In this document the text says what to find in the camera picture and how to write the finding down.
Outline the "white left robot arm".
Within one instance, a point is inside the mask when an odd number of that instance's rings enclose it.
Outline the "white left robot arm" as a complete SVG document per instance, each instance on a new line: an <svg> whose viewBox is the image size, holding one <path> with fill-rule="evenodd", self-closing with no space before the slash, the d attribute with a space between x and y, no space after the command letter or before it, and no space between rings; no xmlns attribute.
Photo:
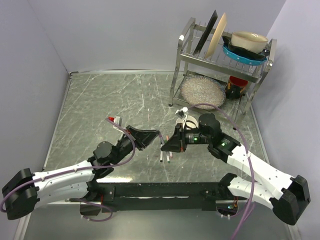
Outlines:
<svg viewBox="0 0 320 240"><path fill-rule="evenodd" d="M43 205L74 199L88 203L103 200L104 190L97 180L125 164L126 156L131 159L136 150L144 150L156 138L164 140L159 130L139 130L127 126L115 145L100 142L93 155L75 165L43 172L32 173L29 168L20 170L3 188L0 211L8 220L22 218Z"/></svg>

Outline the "white green marker pen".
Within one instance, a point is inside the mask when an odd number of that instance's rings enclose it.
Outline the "white green marker pen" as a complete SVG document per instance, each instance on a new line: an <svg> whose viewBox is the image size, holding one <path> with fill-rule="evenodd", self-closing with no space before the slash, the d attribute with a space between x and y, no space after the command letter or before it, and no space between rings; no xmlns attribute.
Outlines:
<svg viewBox="0 0 320 240"><path fill-rule="evenodd" d="M166 152L166 162L167 162L167 163L170 163L170 162L171 162L170 153L169 153L169 152Z"/></svg>

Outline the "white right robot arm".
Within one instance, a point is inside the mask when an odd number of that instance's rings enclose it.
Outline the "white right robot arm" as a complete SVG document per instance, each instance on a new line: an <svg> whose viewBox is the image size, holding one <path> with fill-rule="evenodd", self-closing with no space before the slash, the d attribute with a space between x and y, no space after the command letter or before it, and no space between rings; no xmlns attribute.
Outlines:
<svg viewBox="0 0 320 240"><path fill-rule="evenodd" d="M212 156L251 177L248 181L233 173L225 175L218 188L224 199L247 198L268 207L291 226L297 223L311 201L308 181L303 176L293 177L252 154L244 144L222 132L220 122L212 113L200 115L195 128L178 122L161 150L182 153L188 145L207 145Z"/></svg>

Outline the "white orange marker pen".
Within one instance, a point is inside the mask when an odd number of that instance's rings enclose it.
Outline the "white orange marker pen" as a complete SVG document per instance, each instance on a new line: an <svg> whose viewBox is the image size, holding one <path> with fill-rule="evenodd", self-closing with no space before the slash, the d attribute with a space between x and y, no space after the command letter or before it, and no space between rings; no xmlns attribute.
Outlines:
<svg viewBox="0 0 320 240"><path fill-rule="evenodd" d="M165 142L167 142L168 140L169 140L169 136L166 135L166 141ZM168 152L169 152L169 155L170 155L170 159L172 159L173 158L173 153L171 151L168 151Z"/></svg>

